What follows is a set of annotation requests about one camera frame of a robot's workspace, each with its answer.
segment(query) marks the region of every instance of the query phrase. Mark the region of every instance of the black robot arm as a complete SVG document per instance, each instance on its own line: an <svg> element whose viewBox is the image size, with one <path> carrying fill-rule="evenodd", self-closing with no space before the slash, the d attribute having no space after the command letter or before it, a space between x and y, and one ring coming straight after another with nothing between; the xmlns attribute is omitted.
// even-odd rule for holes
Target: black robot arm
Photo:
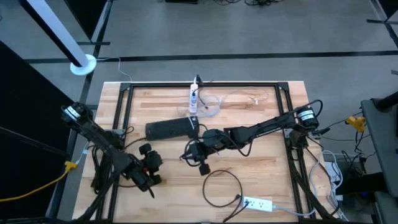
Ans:
<svg viewBox="0 0 398 224"><path fill-rule="evenodd" d="M188 164L190 166L200 166L200 174L205 175L210 172L208 164L205 164L205 160L209 155L224 149L237 149L242 155L248 156L248 154L243 154L240 149L251 144L258 137L281 129L289 129L290 143L293 146L297 146L302 143L301 140L309 132L316 130L319 126L315 113L309 107L314 102L250 127L224 128L224 131L218 129L207 130L201 137L202 141L198 139L192 141L194 143L187 145L184 154L180 157L187 162L188 160L198 162L194 165L189 162Z"/></svg>
<svg viewBox="0 0 398 224"><path fill-rule="evenodd" d="M159 170L162 159L156 151L151 150L150 145L146 144L143 146L144 149L140 148L145 158L139 160L123 151L123 141L119 135L105 131L93 121L93 114L85 105L74 103L62 108L62 111L62 119L69 127L86 137L111 158L115 173L132 179L143 192L161 182L160 177L153 173Z"/></svg>

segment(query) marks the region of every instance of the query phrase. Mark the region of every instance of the electrical outlet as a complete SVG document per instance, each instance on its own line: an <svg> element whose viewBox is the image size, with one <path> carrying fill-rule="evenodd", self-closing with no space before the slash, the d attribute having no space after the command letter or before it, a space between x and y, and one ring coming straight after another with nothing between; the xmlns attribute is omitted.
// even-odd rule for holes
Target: electrical outlet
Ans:
<svg viewBox="0 0 398 224"><path fill-rule="evenodd" d="M243 205L249 202L249 205L246 208L259 210L263 212L272 212L272 201L266 199L252 198L252 197L243 197Z"/></svg>

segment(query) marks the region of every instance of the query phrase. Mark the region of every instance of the black bracket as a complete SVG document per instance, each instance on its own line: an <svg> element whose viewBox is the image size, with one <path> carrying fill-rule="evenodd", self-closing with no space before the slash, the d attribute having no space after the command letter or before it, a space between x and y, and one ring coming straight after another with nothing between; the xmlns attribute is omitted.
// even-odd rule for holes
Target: black bracket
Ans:
<svg viewBox="0 0 398 224"><path fill-rule="evenodd" d="M130 88L131 83L120 83L120 89L119 91L123 92L126 91L128 88Z"/></svg>
<svg viewBox="0 0 398 224"><path fill-rule="evenodd" d="M80 46L84 46L84 45L94 45L94 46L101 45L101 46L105 46L105 45L111 45L111 42L103 42L103 41L98 41L98 42L92 42L92 41L90 41L90 42L84 42L84 41L79 41L79 42L77 42L77 44L80 45Z"/></svg>
<svg viewBox="0 0 398 224"><path fill-rule="evenodd" d="M289 83L287 83L287 82L279 82L278 85L284 91L289 91Z"/></svg>

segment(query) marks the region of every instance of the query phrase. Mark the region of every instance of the yellow cable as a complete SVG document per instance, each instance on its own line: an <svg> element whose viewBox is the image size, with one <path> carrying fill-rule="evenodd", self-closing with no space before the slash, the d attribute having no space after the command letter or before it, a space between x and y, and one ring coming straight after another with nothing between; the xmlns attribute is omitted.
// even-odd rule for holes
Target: yellow cable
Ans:
<svg viewBox="0 0 398 224"><path fill-rule="evenodd" d="M29 193L26 193L26 194L24 194L24 195L20 195L20 196L17 196L17 197L11 197L11 198L0 199L0 202L8 202L8 201L11 201L11 200L18 200L18 199L24 198L24 197L26 197L26 196L29 196L29 195L31 195L31 194L33 194L33 193L36 193L36 192L38 192L38 191L40 191L40 190L42 190L42 189L44 189L44 188L46 188L46 187L48 187L48 186L54 184L54 183L57 183L57 182L60 181L62 178L64 178L64 177L69 173L69 171L71 171L72 169L74 169L74 168L77 167L76 164L74 164L74 163L72 163L72 162L69 162L69 161L66 161L66 162L65 162L65 165L66 165L65 172L64 172L59 178L57 178L57 179L51 181L50 183L48 183L48 184L46 184L46 185L44 185L44 186L41 186L41 187L37 188L37 189L35 189L35 190L33 190L33 191L29 192Z"/></svg>

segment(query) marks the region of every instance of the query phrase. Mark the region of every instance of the desk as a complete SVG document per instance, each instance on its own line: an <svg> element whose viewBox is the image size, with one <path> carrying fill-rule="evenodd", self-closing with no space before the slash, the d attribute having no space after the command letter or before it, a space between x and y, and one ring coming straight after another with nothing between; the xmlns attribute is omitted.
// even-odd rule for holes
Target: desk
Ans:
<svg viewBox="0 0 398 224"><path fill-rule="evenodd" d="M104 129L112 127L119 87L118 82L104 84L95 120ZM294 107L308 103L304 82L289 82L289 88ZM127 135L126 142L144 137L146 123L178 118L177 107L181 102L188 102L188 94L188 88L135 88L129 115L129 125L134 126L135 131ZM279 115L273 88L209 87L202 89L200 94L216 95L224 99L221 110L215 117L199 119L209 128L251 126ZM163 182L152 188L155 199L139 189L119 188L114 222L221 222L233 211L235 203L226 208L214 208L203 199L201 190L205 177L200 176L197 167L189 167L185 161L178 159L187 141L187 137L180 137L150 142L153 150L158 151L164 161L159 172ZM140 157L138 147L144 143L133 145L128 152ZM315 156L321 156L323 163L320 148L311 141L309 143L309 149ZM304 158L307 171L310 172L315 161L306 152ZM254 140L249 157L243 157L238 151L224 150L219 156L210 156L207 162L212 170L226 169L237 175L242 182L244 195L269 199L275 205L295 210L281 131ZM96 196L90 188L94 173L93 161L89 156L85 161L74 218L83 214ZM333 208L326 199L330 192L328 177L321 169L317 169L313 181L317 186L319 200L332 212ZM121 183L132 184L125 180L121 180ZM217 205L226 204L238 193L238 183L227 174L210 177L206 184L206 196ZM303 208L307 212L303 193L301 196ZM109 198L110 191L105 211L108 211ZM272 213L244 210L231 221L296 222L297 217L279 210Z"/></svg>

